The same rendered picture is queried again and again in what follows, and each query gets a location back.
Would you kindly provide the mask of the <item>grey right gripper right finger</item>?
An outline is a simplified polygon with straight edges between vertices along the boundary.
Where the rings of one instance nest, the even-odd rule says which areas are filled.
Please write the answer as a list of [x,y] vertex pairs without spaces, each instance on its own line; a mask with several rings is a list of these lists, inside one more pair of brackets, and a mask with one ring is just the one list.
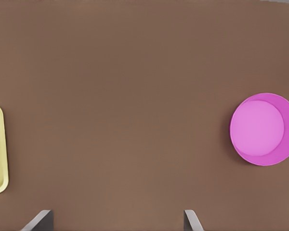
[[184,231],[204,231],[194,210],[184,210]]

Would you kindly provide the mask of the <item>pink bowl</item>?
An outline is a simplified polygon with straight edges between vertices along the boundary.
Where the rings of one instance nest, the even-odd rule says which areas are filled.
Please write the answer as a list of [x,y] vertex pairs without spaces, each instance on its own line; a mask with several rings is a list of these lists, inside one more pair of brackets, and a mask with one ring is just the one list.
[[237,153],[251,164],[284,161],[289,157],[289,101],[273,93],[248,97],[234,111],[229,134]]

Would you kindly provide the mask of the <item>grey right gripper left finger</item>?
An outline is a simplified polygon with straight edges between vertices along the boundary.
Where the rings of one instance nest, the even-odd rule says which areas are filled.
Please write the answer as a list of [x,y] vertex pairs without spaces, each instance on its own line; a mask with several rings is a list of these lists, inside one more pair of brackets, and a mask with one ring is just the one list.
[[20,231],[53,231],[53,211],[40,211]]

